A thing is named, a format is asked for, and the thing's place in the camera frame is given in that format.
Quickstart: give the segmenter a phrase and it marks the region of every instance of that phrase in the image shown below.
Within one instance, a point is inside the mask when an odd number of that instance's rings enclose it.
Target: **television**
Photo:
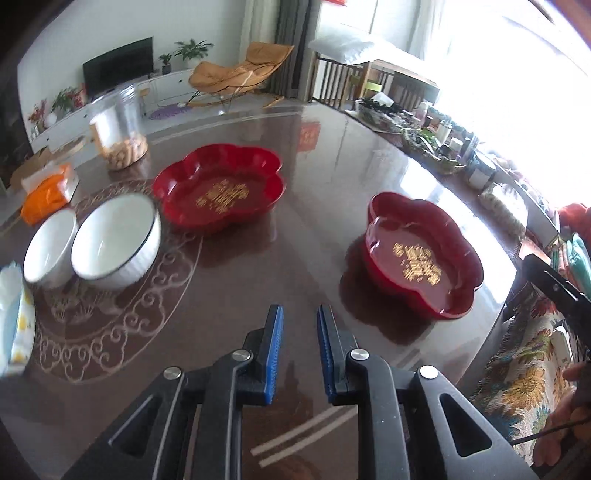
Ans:
[[[82,65],[86,94],[94,99],[120,83],[142,77],[154,71],[152,38],[138,40]]]

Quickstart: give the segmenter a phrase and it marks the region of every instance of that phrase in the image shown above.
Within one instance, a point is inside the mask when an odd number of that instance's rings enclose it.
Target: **pillow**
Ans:
[[[589,263],[587,249],[584,244],[582,246],[581,244],[577,242],[574,237],[573,242],[570,240],[566,242],[566,248],[569,255],[569,266],[577,284],[583,289],[583,293],[591,298],[591,264]]]
[[[345,65],[374,61],[386,48],[385,40],[352,28],[338,25],[324,29],[308,48]]]

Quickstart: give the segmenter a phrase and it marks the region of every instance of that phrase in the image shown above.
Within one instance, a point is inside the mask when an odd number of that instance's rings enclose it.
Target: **window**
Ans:
[[[588,49],[526,0],[464,3],[454,14],[436,107],[513,159],[554,206],[591,204]]]

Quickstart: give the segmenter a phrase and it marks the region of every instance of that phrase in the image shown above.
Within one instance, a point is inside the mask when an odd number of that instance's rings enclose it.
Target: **tan chair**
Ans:
[[[188,101],[191,106],[211,105],[191,101],[204,93],[218,95],[221,103],[222,95],[230,95],[230,101],[236,96],[254,90],[267,80],[287,59],[293,50],[292,45],[252,42],[246,51],[246,60],[234,67],[221,67],[209,61],[203,61],[195,67],[189,77],[189,83],[197,90]],[[283,97],[277,97],[270,106]]]

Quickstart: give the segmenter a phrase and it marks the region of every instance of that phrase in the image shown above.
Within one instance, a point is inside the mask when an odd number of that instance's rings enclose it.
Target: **metal screw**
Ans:
[[[244,350],[240,348],[240,350],[236,350],[232,352],[232,358],[236,362],[246,362],[251,357],[251,353],[248,350]]]
[[[423,365],[418,369],[418,372],[423,378],[426,378],[427,380],[433,380],[439,375],[439,370],[437,370],[437,368],[433,367],[432,365]]]
[[[356,348],[351,350],[351,358],[353,360],[367,360],[369,358],[369,352],[367,350],[363,350],[362,348]]]
[[[164,370],[164,378],[166,380],[176,380],[181,376],[182,370],[179,367],[168,367]]]

